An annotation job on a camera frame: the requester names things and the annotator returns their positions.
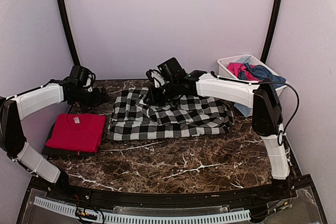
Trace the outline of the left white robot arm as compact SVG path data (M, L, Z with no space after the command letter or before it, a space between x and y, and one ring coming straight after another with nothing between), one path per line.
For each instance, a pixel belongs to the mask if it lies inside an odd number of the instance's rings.
M50 80L47 84L1 98L1 149L13 162L30 174L54 184L53 191L63 201L74 197L74 189L61 179L63 172L30 145L23 122L51 106L66 102L84 108L96 107L109 101L105 88L87 88L69 78Z

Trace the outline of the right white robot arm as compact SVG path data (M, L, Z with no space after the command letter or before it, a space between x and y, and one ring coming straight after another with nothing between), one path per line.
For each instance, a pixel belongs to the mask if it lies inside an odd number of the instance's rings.
M263 140L276 182L268 188L273 200L288 191L285 181L290 174L289 152L285 148L286 127L274 82L248 82L217 76L213 72L194 70L148 70L151 81L148 98L152 104L163 104L182 95L212 97L239 103L252 109L252 127Z

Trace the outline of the black white plaid shirt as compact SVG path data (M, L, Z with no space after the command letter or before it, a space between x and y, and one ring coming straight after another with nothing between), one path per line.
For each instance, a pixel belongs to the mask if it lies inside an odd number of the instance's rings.
M147 88L122 90L107 127L112 141L217 135L229 132L234 114L223 100L180 96L161 106L147 103Z

